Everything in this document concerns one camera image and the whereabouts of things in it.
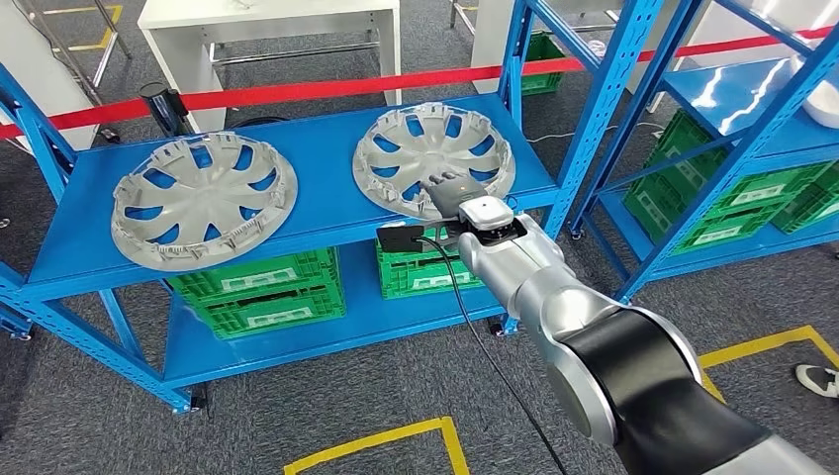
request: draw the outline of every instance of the green plastic crate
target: green plastic crate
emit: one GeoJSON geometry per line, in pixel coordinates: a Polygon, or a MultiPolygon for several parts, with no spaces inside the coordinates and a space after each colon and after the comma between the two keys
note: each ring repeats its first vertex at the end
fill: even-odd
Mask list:
{"type": "Polygon", "coordinates": [[[839,194],[839,161],[828,166],[824,173],[816,178],[815,184],[824,192],[839,194]]]}
{"type": "Polygon", "coordinates": [[[704,219],[673,249],[671,255],[747,238],[759,231],[784,207],[784,203],[704,219]]]}
{"type": "MultiPolygon", "coordinates": [[[[451,290],[451,275],[442,257],[421,259],[416,262],[401,262],[379,265],[382,282],[382,297],[399,299],[413,295],[430,294],[451,290]]],[[[460,289],[480,287],[483,284],[460,259],[452,260],[451,267],[460,289]]]]}
{"type": "Polygon", "coordinates": [[[685,209],[675,206],[676,203],[681,205],[678,192],[672,190],[671,185],[663,177],[650,175],[648,178],[651,182],[661,182],[661,186],[649,186],[627,193],[623,197],[623,205],[635,217],[650,239],[658,242],[685,209]],[[677,199],[667,199],[668,195],[673,194],[676,194],[677,199]]]}
{"type": "Polygon", "coordinates": [[[337,249],[311,250],[166,279],[193,305],[213,305],[336,282],[337,249]]]}
{"type": "MultiPolygon", "coordinates": [[[[535,33],[530,36],[530,45],[527,47],[527,56],[524,61],[539,61],[541,59],[555,59],[565,57],[565,54],[553,43],[547,32],[535,33]]],[[[560,72],[547,72],[545,74],[534,74],[521,78],[521,95],[543,94],[556,91],[559,80],[562,77],[560,72]]]]}
{"type": "MultiPolygon", "coordinates": [[[[711,142],[711,140],[712,137],[693,118],[680,110],[659,139],[645,166],[682,154],[692,148],[711,142]]],[[[725,149],[716,148],[679,162],[657,174],[663,176],[676,190],[679,190],[682,200],[687,206],[727,155],[728,152],[725,149]]],[[[706,216],[728,216],[761,206],[788,203],[802,189],[825,172],[830,164],[829,162],[816,163],[743,177],[714,203],[706,216]]],[[[630,188],[630,191],[638,192],[649,185],[650,183],[644,182],[643,179],[638,180],[630,188]]]]}
{"type": "Polygon", "coordinates": [[[798,193],[777,216],[772,224],[784,233],[791,234],[839,212],[839,186],[834,191],[823,190],[817,183],[798,193]]]}
{"type": "MultiPolygon", "coordinates": [[[[673,222],[685,211],[684,204],[680,200],[668,199],[668,196],[672,198],[677,194],[676,190],[664,178],[658,177],[658,180],[665,182],[669,193],[653,195],[647,190],[641,190],[637,193],[627,193],[623,199],[626,209],[635,217],[653,242],[660,241],[673,222]]],[[[663,188],[665,186],[653,189],[661,191],[663,188]]],[[[751,236],[767,224],[785,205],[786,203],[775,203],[723,216],[706,214],[672,253],[678,254],[751,236]]]]}
{"type": "Polygon", "coordinates": [[[193,309],[225,339],[336,319],[346,303],[340,282],[333,282],[193,309]]]}
{"type": "MultiPolygon", "coordinates": [[[[446,230],[425,230],[426,238],[446,239],[446,230]]],[[[478,287],[483,283],[466,268],[457,251],[446,249],[451,259],[451,266],[457,277],[457,284],[462,289],[478,287]]],[[[448,268],[436,250],[427,252],[383,252],[376,240],[376,257],[379,263],[379,280],[382,284],[382,297],[398,299],[433,292],[451,290],[451,276],[448,268]]]]}

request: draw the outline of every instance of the white table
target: white table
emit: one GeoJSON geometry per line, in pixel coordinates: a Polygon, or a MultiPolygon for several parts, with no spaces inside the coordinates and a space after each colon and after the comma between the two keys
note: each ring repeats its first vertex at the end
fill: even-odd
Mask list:
{"type": "MultiPolygon", "coordinates": [[[[169,85],[181,93],[222,90],[210,43],[375,29],[381,74],[402,72],[399,0],[146,0],[137,23],[169,85]]],[[[401,104],[402,91],[386,91],[385,100],[401,104]]],[[[226,111],[195,111],[189,123],[196,132],[217,131],[226,111]]]]}

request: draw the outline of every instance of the gray carpet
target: gray carpet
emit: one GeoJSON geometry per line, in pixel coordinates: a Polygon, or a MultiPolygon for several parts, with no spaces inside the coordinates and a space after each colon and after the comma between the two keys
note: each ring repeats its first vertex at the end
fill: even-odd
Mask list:
{"type": "MultiPolygon", "coordinates": [[[[67,8],[84,2],[41,4],[67,8]]],[[[125,62],[115,52],[102,86],[106,101],[133,97],[140,85],[160,78],[134,27],[141,4],[125,6],[120,27],[135,58],[125,62]]],[[[404,0],[402,14],[405,71],[468,64],[471,39],[462,25],[454,31],[447,28],[445,0],[404,0]]],[[[98,37],[90,33],[100,28],[96,21],[95,16],[80,15],[62,19],[61,28],[67,35],[77,34],[80,42],[89,41],[98,37]]],[[[342,40],[346,37],[311,38],[305,44],[342,40]]],[[[292,42],[272,41],[228,48],[239,54],[289,45],[292,42]]],[[[91,70],[97,54],[81,54],[91,70]]],[[[369,51],[342,53],[230,68],[223,79],[228,87],[244,87],[360,77],[376,74],[375,64],[369,51]]],[[[525,98],[525,133],[536,138],[573,131],[588,88],[589,76],[571,74],[563,78],[558,94],[525,98]]],[[[468,85],[411,90],[406,100],[471,91],[468,85]]],[[[373,94],[260,106],[231,111],[229,120],[262,114],[294,118],[382,103],[382,96],[373,94]]],[[[645,120],[666,124],[673,112],[666,104],[645,120]]],[[[117,127],[126,140],[158,134],[149,120],[117,127]]],[[[637,168],[647,155],[654,142],[650,132],[637,130],[621,172],[637,168]]],[[[550,139],[534,148],[555,172],[568,144],[567,139],[550,139]]],[[[4,143],[0,157],[0,216],[12,219],[10,228],[0,230],[0,259],[26,271],[54,204],[29,157],[4,143]]],[[[560,244],[584,282],[605,292],[616,288],[614,273],[589,238],[571,242],[562,236],[560,244]]],[[[634,301],[670,318],[699,353],[807,324],[839,346],[839,329],[833,325],[839,309],[837,265],[829,248],[802,249],[650,284],[634,301]]],[[[149,361],[159,366],[165,293],[145,284],[121,289],[120,294],[149,361]]],[[[95,296],[65,303],[112,332],[95,296]]],[[[495,338],[482,332],[482,338],[543,422],[569,473],[622,473],[610,451],[573,431],[525,334],[495,338]]],[[[835,401],[820,399],[794,382],[790,367],[800,361],[827,364],[814,346],[802,342],[708,373],[729,404],[839,472],[839,411],[835,401]]],[[[210,411],[188,416],[173,416],[149,394],[43,331],[30,342],[0,338],[0,378],[2,474],[277,474],[285,464],[324,448],[441,416],[453,418],[471,473],[558,473],[464,326],[214,381],[209,385],[210,411]]],[[[442,437],[430,432],[306,473],[450,473],[447,460],[442,437]]]]}

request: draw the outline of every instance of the wheel cover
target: wheel cover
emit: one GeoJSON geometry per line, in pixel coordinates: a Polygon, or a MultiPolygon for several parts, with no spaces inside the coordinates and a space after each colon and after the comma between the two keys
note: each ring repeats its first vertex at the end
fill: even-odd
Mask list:
{"type": "Polygon", "coordinates": [[[422,220],[440,219],[420,184],[443,171],[470,173],[503,198],[515,180],[515,161],[487,117],[438,102],[382,115],[352,159],[355,183],[367,198],[422,220]]]}
{"type": "Polygon", "coordinates": [[[297,176],[271,145],[233,133],[167,143],[114,190],[111,236],[143,267],[194,270],[253,249],[285,222],[297,176]]]}

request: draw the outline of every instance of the red barrier rope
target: red barrier rope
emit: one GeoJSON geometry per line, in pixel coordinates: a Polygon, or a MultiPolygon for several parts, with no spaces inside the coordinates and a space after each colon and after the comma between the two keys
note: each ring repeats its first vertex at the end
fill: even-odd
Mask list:
{"type": "MultiPolygon", "coordinates": [[[[818,30],[802,30],[798,34],[815,40],[824,38],[833,29],[832,26],[818,30]]],[[[768,47],[780,41],[775,37],[752,37],[729,42],[709,43],[680,47],[676,57],[697,56],[715,52],[738,49],[768,47]]],[[[643,51],[639,61],[649,61],[655,51],[643,51]]],[[[583,64],[574,57],[529,61],[524,64],[523,75],[543,74],[546,72],[573,72],[584,70],[583,64]]],[[[342,81],[315,81],[297,84],[277,84],[257,86],[227,91],[196,92],[181,94],[184,105],[189,110],[216,109],[221,107],[254,106],[276,102],[305,101],[325,97],[352,96],[370,94],[392,89],[410,89],[414,87],[440,86],[481,79],[495,79],[501,75],[500,66],[459,67],[434,71],[409,72],[398,76],[370,77],[342,81]]],[[[73,129],[96,124],[120,122],[148,115],[148,108],[141,99],[131,99],[104,106],[92,107],[66,114],[57,114],[49,119],[58,129],[73,129]]],[[[0,126],[0,140],[21,135],[14,124],[0,126]]]]}

